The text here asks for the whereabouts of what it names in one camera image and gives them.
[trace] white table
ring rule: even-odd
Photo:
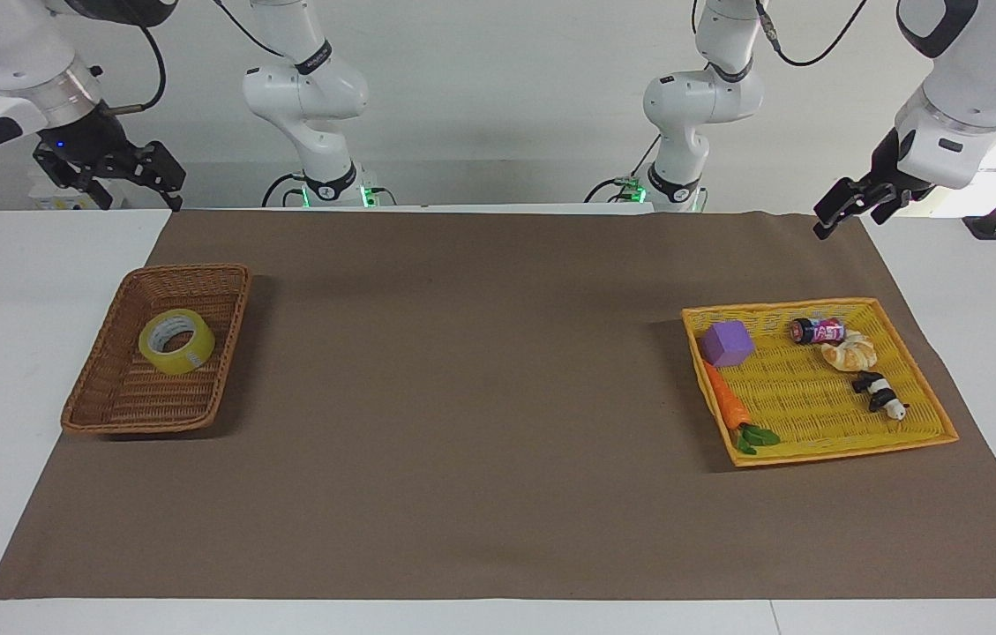
[[[413,212],[618,213],[621,205]],[[631,212],[646,212],[631,205]],[[58,438],[58,415],[117,282],[167,213],[0,213],[0,557]],[[956,220],[868,225],[996,457],[996,244]],[[967,271],[985,271],[975,280]],[[12,632],[996,632],[996,600],[0,602]]]

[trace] brown wicker basket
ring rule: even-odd
[[[243,265],[146,266],[128,273],[63,407],[63,429],[171,433],[211,425],[249,292],[251,273]],[[175,377],[155,369],[138,350],[144,325],[170,309],[195,310],[215,334],[207,363]]]

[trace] purple cube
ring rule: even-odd
[[[748,337],[745,323],[739,320],[715,322],[702,337],[700,345],[706,361],[718,367],[736,366],[755,350],[753,338]]]

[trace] toy croissant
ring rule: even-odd
[[[858,370],[872,369],[878,362],[878,354],[873,350],[873,342],[857,331],[847,333],[847,339],[839,345],[824,343],[820,353],[828,364],[844,373],[856,373]]]

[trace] toy carrot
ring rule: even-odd
[[[732,392],[728,383],[724,381],[724,377],[721,377],[720,371],[715,369],[710,362],[702,362],[702,364],[706,365],[706,374],[713,387],[716,406],[721,411],[724,427],[736,433],[737,450],[744,454],[756,454],[755,445],[780,443],[780,438],[772,430],[765,430],[753,425],[753,418],[748,414],[748,407],[745,407],[745,403]]]

